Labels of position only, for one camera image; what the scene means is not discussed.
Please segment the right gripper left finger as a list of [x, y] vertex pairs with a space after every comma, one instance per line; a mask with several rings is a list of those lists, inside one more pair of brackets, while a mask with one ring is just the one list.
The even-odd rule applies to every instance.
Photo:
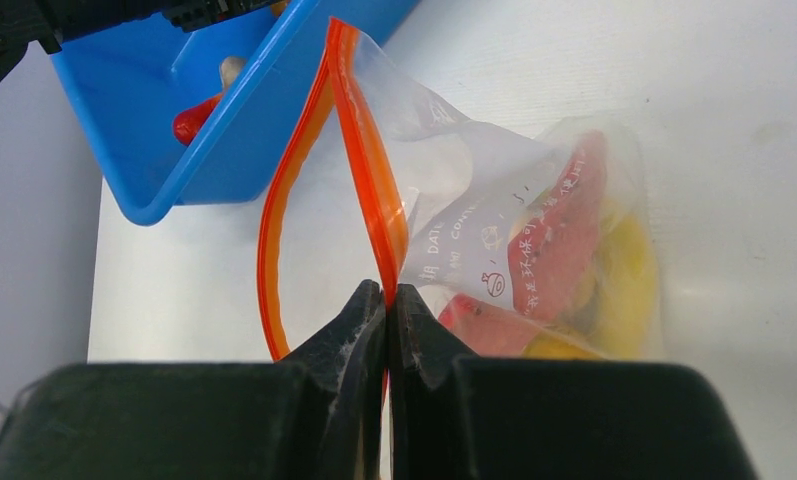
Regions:
[[275, 363], [75, 364], [23, 390], [0, 479], [374, 479], [380, 286]]

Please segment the yellow toy banana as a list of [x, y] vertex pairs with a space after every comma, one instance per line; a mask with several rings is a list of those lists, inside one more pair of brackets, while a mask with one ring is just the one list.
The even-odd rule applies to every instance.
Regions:
[[640, 213], [606, 200], [598, 245], [562, 313], [521, 356], [637, 360], [660, 346], [659, 269]]

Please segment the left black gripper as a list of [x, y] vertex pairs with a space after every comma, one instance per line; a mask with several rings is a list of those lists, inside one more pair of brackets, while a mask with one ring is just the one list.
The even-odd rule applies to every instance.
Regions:
[[32, 43], [54, 55], [68, 42], [156, 14], [191, 33], [257, 10], [279, 16], [288, 7], [287, 1], [0, 1], [0, 83]]

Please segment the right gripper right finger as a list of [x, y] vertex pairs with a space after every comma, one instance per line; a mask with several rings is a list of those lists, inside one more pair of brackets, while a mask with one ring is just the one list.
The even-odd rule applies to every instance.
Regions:
[[752, 479], [728, 412], [676, 364], [482, 357], [417, 290], [389, 309], [396, 479]]

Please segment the clear zip bag orange zipper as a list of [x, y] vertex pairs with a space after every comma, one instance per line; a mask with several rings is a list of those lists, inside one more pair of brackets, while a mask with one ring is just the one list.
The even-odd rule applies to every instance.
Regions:
[[508, 308], [507, 245], [536, 199], [552, 187], [578, 138], [608, 142], [606, 200], [640, 213], [649, 231], [636, 137], [603, 118], [567, 118], [532, 139], [469, 118], [400, 72], [362, 30], [331, 19], [304, 108], [270, 183], [256, 278], [273, 360], [288, 355], [281, 311], [281, 239], [292, 194], [314, 148], [338, 141], [346, 194], [366, 227], [385, 301], [415, 287], [434, 317], [457, 294]]

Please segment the red toy watermelon slice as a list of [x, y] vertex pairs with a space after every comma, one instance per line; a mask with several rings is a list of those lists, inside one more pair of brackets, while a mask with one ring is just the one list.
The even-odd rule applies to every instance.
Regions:
[[503, 308], [455, 295], [438, 320], [476, 353], [557, 360], [597, 360], [586, 339], [565, 324], [595, 288], [593, 256], [601, 238], [608, 142], [582, 134], [556, 183], [529, 209], [507, 245], [512, 302]]

